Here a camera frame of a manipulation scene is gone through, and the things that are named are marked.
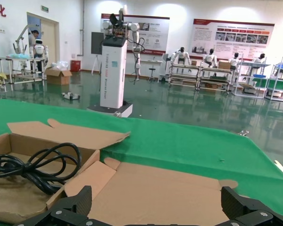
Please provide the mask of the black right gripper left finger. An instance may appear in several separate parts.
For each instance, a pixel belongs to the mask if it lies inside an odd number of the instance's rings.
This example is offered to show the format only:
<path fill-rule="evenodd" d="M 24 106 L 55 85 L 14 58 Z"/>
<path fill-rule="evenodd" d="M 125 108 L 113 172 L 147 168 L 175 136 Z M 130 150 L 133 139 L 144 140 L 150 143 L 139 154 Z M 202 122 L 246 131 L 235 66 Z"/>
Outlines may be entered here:
<path fill-rule="evenodd" d="M 103 222 L 88 218 L 92 207 L 92 187 L 84 186 L 71 197 L 59 199 L 46 212 L 26 219 L 16 226 L 102 226 Z"/>

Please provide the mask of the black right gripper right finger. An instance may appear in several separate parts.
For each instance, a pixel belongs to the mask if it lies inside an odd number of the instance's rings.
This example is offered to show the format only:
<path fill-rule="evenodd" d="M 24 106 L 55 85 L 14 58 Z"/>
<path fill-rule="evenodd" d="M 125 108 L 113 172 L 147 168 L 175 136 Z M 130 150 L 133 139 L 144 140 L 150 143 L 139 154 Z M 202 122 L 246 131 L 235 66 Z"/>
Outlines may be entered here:
<path fill-rule="evenodd" d="M 229 218 L 221 226 L 283 226 L 283 215 L 259 200 L 238 195 L 228 186 L 221 189 L 221 206 Z"/>

